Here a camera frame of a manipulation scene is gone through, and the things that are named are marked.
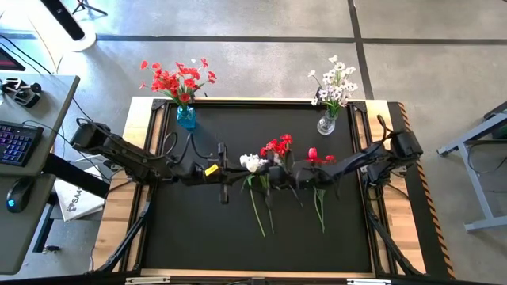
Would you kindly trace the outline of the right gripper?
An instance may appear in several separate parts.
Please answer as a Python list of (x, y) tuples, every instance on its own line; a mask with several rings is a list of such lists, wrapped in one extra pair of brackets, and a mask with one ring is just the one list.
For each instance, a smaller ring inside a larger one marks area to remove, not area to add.
[(289, 177), (289, 178), (269, 178), (271, 188), (309, 188), (312, 186), (328, 186), (334, 184), (341, 175), (341, 166), (339, 164), (315, 164), (308, 161), (299, 161), (295, 163), (295, 182), (292, 178), (292, 172), (282, 165), (273, 165), (269, 167), (270, 177)]

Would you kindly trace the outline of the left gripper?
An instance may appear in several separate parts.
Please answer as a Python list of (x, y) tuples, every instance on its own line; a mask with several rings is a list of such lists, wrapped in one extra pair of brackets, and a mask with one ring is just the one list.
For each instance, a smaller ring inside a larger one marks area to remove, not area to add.
[[(191, 161), (190, 176), (182, 178), (181, 181), (187, 185), (202, 185), (202, 184), (220, 184), (221, 189), (219, 190), (219, 201), (221, 204), (229, 203), (229, 195), (227, 190), (227, 147), (224, 142), (218, 144), (217, 157), (213, 154), (208, 156), (201, 155), (194, 142), (190, 142), (192, 149), (199, 158), (203, 158), (207, 161), (207, 166), (198, 165), (196, 162)], [(230, 176), (239, 176), (246, 174), (246, 169), (240, 168), (229, 168), (228, 173)], [(229, 184), (234, 184), (245, 176), (232, 177), (228, 180)]]

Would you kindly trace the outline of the white artificial tulip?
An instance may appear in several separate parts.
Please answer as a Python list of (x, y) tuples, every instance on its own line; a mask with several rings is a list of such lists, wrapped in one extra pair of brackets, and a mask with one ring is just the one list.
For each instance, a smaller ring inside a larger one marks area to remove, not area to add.
[(256, 154), (244, 154), (240, 157), (241, 166), (246, 168), (250, 173), (255, 173), (257, 170), (257, 159)]
[(255, 173), (266, 160), (261, 159), (257, 154), (247, 155), (244, 162), (242, 163), (251, 173)]

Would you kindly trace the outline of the small red flower sprig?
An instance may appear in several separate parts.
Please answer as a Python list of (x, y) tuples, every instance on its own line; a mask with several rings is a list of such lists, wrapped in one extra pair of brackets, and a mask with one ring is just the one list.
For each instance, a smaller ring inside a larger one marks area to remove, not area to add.
[[(315, 158), (308, 158), (308, 162), (310, 163), (335, 163), (335, 157), (333, 155), (327, 155), (324, 160), (321, 158), (315, 157)], [(325, 233), (325, 215), (324, 215), (324, 197), (326, 194), (326, 190), (324, 189), (318, 189), (316, 187), (313, 187), (314, 189), (314, 209), (316, 210), (318, 220), (321, 226), (321, 231), (324, 234)]]

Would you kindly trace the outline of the white flower sprig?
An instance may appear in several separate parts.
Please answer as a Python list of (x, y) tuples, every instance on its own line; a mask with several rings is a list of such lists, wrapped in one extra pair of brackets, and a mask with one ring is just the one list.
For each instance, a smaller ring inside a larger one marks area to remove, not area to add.
[(325, 105), (331, 118), (337, 118), (338, 113), (348, 104), (351, 97), (347, 89), (327, 85), (325, 88), (319, 87), (314, 98), (311, 100), (313, 106)]

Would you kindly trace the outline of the clear glass vase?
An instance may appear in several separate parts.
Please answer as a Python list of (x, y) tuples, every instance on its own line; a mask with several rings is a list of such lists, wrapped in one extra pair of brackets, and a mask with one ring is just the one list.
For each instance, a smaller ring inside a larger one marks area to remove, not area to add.
[(330, 135), (336, 127), (337, 115), (327, 110), (317, 123), (317, 130), (321, 135)]

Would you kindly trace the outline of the blue glass vase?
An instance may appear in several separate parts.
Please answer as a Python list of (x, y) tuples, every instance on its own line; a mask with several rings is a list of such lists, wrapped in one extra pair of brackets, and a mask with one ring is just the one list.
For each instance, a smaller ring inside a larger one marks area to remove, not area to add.
[(193, 106), (177, 107), (177, 122), (191, 131), (196, 127), (196, 110)]

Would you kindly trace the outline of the black table mat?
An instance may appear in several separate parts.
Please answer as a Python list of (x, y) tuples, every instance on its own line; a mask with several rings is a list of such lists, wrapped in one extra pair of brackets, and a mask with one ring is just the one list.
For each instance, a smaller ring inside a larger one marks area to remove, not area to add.
[[(266, 143), (289, 134), (296, 159), (314, 147), (320, 157), (344, 159), (353, 153), (349, 118), (342, 113), (331, 135), (316, 125), (322, 111), (310, 105), (204, 106), (196, 110), (195, 145), (185, 143), (187, 131), (177, 123), (175, 152), (197, 161), (201, 154), (227, 145), (238, 163)], [(219, 201), (217, 184), (188, 187), (160, 184), (156, 190), (145, 249), (145, 268), (275, 272), (352, 272), (372, 269), (359, 182), (345, 175), (340, 188), (328, 187), (324, 214), (318, 216), (311, 190), (273, 194), (267, 208), (261, 194), (242, 182), (229, 188), (229, 202)]]

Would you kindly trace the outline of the black yellow hazard strip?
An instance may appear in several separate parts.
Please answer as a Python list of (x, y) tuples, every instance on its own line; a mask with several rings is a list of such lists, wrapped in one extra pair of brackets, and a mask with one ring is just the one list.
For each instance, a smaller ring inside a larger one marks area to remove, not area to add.
[(405, 258), (421, 273), (454, 279), (456, 274), (421, 163), (409, 166), (404, 177), (393, 175), (384, 191), (391, 237)]

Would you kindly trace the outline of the white paper box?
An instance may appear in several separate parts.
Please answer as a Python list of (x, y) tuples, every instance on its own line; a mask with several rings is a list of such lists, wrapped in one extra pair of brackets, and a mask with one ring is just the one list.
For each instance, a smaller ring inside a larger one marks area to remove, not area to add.
[(80, 219), (101, 211), (104, 199), (64, 180), (56, 180), (54, 189), (64, 222)]

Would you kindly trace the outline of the black diagonal beam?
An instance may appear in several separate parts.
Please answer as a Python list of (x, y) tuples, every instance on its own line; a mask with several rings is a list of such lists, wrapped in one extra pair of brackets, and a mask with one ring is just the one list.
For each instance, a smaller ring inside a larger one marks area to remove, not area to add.
[(55, 175), (60, 180), (78, 186), (101, 198), (105, 198), (109, 190), (109, 184), (106, 182), (99, 180), (92, 174), (87, 173), (54, 154), (48, 155), (42, 172)]

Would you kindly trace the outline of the grey desk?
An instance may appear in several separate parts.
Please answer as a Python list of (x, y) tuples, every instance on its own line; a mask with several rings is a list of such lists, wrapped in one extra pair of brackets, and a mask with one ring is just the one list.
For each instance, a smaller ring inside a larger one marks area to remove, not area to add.
[(55, 183), (54, 175), (38, 176), (26, 208), (21, 213), (11, 213), (6, 196), (17, 179), (0, 177), (0, 275), (19, 272)]
[(0, 79), (6, 78), (20, 78), (27, 84), (36, 82), (41, 85), (42, 92), (39, 101), (31, 108), (19, 105), (7, 95), (3, 96), (0, 120), (25, 126), (42, 126), (44, 131), (26, 166), (0, 164), (0, 176), (36, 176), (44, 167), (80, 78), (76, 75), (0, 71)]

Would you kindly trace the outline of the dark blue desk leg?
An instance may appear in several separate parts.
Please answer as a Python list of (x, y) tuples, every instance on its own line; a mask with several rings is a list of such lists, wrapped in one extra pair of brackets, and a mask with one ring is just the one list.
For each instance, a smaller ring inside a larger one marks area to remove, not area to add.
[(44, 251), (44, 246), (46, 245), (48, 235), (54, 222), (54, 219), (51, 218), (54, 206), (54, 204), (48, 204), (47, 208), (44, 210), (41, 218), (42, 224), (40, 225), (39, 233), (36, 235), (36, 241), (32, 248), (34, 253), (42, 253)]

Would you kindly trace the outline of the white curved stand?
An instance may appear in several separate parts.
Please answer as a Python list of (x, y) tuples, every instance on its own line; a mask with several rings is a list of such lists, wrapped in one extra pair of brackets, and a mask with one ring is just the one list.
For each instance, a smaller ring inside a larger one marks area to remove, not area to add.
[(80, 25), (61, 0), (17, 0), (15, 8), (28, 18), (49, 51), (84, 51), (97, 39), (94, 28)]

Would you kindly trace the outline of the black computer mouse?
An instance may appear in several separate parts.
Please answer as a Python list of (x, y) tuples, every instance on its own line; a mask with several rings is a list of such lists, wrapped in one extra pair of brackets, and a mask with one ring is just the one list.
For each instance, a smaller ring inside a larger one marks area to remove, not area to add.
[(22, 177), (13, 183), (6, 195), (6, 207), (9, 212), (20, 213), (26, 208), (34, 184), (34, 177)]

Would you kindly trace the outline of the black backlit keyboard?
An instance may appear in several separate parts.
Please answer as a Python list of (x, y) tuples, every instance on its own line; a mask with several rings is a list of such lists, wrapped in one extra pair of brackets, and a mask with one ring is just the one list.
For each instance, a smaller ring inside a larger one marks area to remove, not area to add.
[(0, 120), (0, 164), (25, 167), (44, 129)]

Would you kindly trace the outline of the black clamp device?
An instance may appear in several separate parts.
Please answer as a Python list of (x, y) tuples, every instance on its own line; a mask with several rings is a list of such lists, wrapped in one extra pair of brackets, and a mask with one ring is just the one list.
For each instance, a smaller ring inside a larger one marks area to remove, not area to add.
[(39, 83), (27, 84), (21, 78), (6, 78), (0, 83), (0, 90), (25, 108), (33, 107), (40, 100), (42, 92)]

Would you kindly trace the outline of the black tripod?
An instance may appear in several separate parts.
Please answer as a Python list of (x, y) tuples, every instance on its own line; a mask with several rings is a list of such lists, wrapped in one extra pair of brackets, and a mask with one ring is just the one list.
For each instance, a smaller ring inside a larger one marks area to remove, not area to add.
[(96, 7), (91, 6), (88, 3), (88, 0), (76, 0), (76, 1), (77, 1), (78, 4), (74, 8), (74, 10), (71, 12), (72, 15), (75, 15), (79, 11), (90, 10), (90, 11), (93, 11), (93, 12), (97, 12), (97, 13), (99, 13), (101, 15), (108, 16), (108, 13), (105, 12), (104, 10), (101, 10), (101, 9), (98, 9)]

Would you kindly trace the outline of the dark monitor screen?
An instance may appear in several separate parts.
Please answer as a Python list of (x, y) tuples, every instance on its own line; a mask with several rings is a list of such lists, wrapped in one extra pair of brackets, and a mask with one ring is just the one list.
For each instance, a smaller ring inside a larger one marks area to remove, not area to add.
[(0, 47), (0, 70), (25, 71), (25, 67)]

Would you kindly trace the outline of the black aluminium table frame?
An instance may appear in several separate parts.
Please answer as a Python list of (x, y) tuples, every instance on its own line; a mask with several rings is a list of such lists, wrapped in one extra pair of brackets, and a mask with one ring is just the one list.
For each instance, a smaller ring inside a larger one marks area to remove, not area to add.
[[(387, 102), (384, 100), (355, 100), (354, 118), (361, 124), (356, 132), (360, 136), (361, 146), (373, 137), (381, 135), (380, 124), (374, 118), (375, 114), (384, 116), (388, 126), (391, 126), (391, 114)], [(165, 116), (169, 115), (167, 100), (162, 97), (133, 97), (128, 111), (128, 118), (124, 129), (124, 138), (131, 143), (146, 147), (149, 151), (156, 151), (162, 143), (162, 134), (166, 130), (163, 126)], [(147, 186), (138, 188), (136, 184), (124, 184), (121, 181), (126, 174), (119, 171), (113, 178), (111, 187), (114, 191), (106, 200), (101, 225), (99, 227), (95, 250), (92, 254), (94, 261), (91, 265), (99, 266), (113, 253), (120, 244), (124, 234), (128, 232), (142, 211), (149, 192)], [(390, 273), (400, 273), (401, 268), (395, 262), (390, 262), (392, 254), (377, 234), (370, 239), (379, 248), (371, 254), (379, 255), (380, 270)], [(209, 278), (209, 279), (268, 279), (268, 278), (297, 278), (297, 279), (335, 279), (335, 278), (363, 278), (371, 279), (380, 270), (373, 268), (368, 273), (354, 272), (275, 272), (275, 271), (231, 271), (231, 270), (193, 270), (193, 269), (141, 269), (142, 276), (165, 276), (172, 280), (178, 278)]]

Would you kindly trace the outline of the white metal bracket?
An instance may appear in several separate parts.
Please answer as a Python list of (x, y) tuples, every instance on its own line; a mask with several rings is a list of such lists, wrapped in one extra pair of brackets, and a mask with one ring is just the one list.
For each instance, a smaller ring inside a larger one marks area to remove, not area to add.
[(169, 276), (136, 276), (128, 277), (124, 285), (157, 285), (170, 283)]
[(349, 278), (346, 280), (347, 285), (392, 285), (389, 279), (359, 279)]

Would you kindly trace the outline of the grey metal table frame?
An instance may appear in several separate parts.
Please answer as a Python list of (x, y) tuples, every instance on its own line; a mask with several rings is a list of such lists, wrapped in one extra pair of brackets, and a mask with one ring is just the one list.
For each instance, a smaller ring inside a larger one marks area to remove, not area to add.
[(507, 146), (507, 101), (488, 111), (478, 126), (436, 150), (440, 157), (446, 157), (454, 151), (459, 152), (475, 190), (484, 219), (465, 223), (464, 228), (467, 232), (507, 226), (507, 215), (494, 216), (486, 198), (486, 192), (479, 180), (482, 174), (493, 173), (502, 166), (507, 165), (507, 156), (497, 166), (489, 170), (475, 169), (471, 160), (472, 150), (475, 147), (493, 145)]

